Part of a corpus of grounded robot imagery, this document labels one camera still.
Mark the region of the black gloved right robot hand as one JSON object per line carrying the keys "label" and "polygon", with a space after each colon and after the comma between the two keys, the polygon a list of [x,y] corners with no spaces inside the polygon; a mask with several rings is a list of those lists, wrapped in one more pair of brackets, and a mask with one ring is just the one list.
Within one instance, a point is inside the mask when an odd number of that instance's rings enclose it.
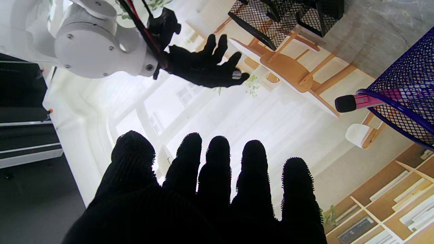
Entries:
{"label": "black gloved right robot hand", "polygon": [[227,49],[226,34],[222,34],[218,41],[215,34],[210,34],[204,48],[199,52],[190,52],[175,45],[169,46],[169,52],[163,52],[168,62],[164,71],[206,88],[242,85],[250,77],[248,73],[237,68],[242,54],[235,52],[226,62],[222,62]]}

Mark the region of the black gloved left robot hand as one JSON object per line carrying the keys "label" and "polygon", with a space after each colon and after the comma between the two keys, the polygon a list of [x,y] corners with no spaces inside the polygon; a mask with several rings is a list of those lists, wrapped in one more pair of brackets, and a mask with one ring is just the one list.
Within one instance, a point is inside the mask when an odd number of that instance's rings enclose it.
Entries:
{"label": "black gloved left robot hand", "polygon": [[200,135],[188,134],[160,185],[152,169],[152,144],[135,131],[118,137],[93,201],[62,243],[327,243],[313,177],[303,159],[292,157],[283,166],[279,221],[260,141],[244,146],[233,199],[228,140],[211,140],[202,167],[201,150]]}

